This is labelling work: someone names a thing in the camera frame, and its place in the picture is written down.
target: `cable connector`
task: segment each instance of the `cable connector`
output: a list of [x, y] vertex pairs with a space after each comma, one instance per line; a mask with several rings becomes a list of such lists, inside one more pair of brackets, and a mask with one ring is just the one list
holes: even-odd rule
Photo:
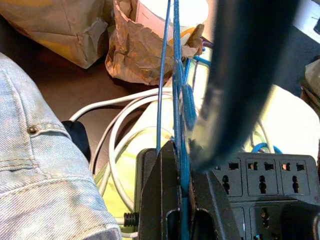
[[127, 212], [123, 214], [124, 227], [136, 227], [139, 224], [139, 213], [138, 212]]

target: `power strip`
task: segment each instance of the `power strip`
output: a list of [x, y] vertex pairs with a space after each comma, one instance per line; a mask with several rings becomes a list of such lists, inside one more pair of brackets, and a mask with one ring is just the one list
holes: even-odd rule
[[213, 173], [227, 193], [241, 240], [281, 240], [285, 206], [297, 201], [320, 205], [311, 156], [238, 153]]

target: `brown paper bag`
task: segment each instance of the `brown paper bag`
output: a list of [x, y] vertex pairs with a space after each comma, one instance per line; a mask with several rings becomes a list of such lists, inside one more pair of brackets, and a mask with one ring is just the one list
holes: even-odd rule
[[[109, 29], [109, 52], [105, 66], [109, 74], [127, 82], [156, 85], [160, 76], [163, 39], [131, 18], [136, 15], [136, 0], [113, 0], [115, 26]], [[203, 25], [196, 28], [194, 36], [201, 36]], [[194, 56], [202, 50], [198, 37], [192, 44], [182, 46], [182, 55]], [[165, 75], [173, 71], [173, 46], [168, 43], [165, 59]]]
[[0, 0], [0, 14], [20, 33], [87, 69], [107, 50], [105, 0]]

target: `outlet hole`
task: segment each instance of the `outlet hole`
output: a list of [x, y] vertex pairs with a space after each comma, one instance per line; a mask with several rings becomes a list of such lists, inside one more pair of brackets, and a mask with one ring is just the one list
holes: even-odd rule
[[258, 170], [258, 163], [256, 161], [254, 163], [249, 163], [248, 169], [257, 171]]
[[299, 193], [299, 183], [298, 183], [298, 178], [297, 176], [293, 176], [292, 177], [292, 187], [293, 187], [293, 191], [295, 194], [298, 194]]
[[276, 234], [276, 233], [271, 233], [271, 240], [279, 240], [279, 234]]
[[268, 229], [269, 228], [269, 213], [268, 213], [268, 210], [266, 207], [262, 208], [261, 218], [262, 218], [263, 227], [265, 229]]
[[253, 236], [253, 240], [264, 240], [262, 237], [262, 234], [257, 234], [255, 236]]
[[239, 169], [239, 163], [237, 162], [229, 163], [229, 170], [237, 170], [237, 169]]
[[305, 170], [305, 165], [297, 163], [297, 164], [296, 164], [296, 170], [297, 170], [298, 172], [299, 172], [299, 171], [302, 171], [302, 170]]
[[275, 169], [275, 167], [274, 167], [273, 164], [269, 164], [269, 163], [265, 162], [265, 163], [264, 163], [264, 169], [265, 169], [266, 171], [268, 171], [268, 170], [273, 170], [273, 169]]
[[290, 171], [290, 163], [288, 162], [287, 164], [282, 164], [282, 169], [285, 171]]
[[259, 184], [260, 193], [265, 194], [267, 189], [265, 176], [260, 176], [259, 181], [260, 181], [260, 184]]
[[226, 194], [228, 195], [229, 194], [229, 190], [230, 190], [229, 177], [227, 175], [224, 175], [222, 177], [222, 182], [223, 182], [222, 186], [223, 186]]

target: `denim leg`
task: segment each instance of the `denim leg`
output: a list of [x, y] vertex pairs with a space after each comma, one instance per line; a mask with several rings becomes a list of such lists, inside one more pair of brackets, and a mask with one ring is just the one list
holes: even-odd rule
[[121, 239], [86, 158], [34, 82], [2, 53], [0, 226], [4, 240]]

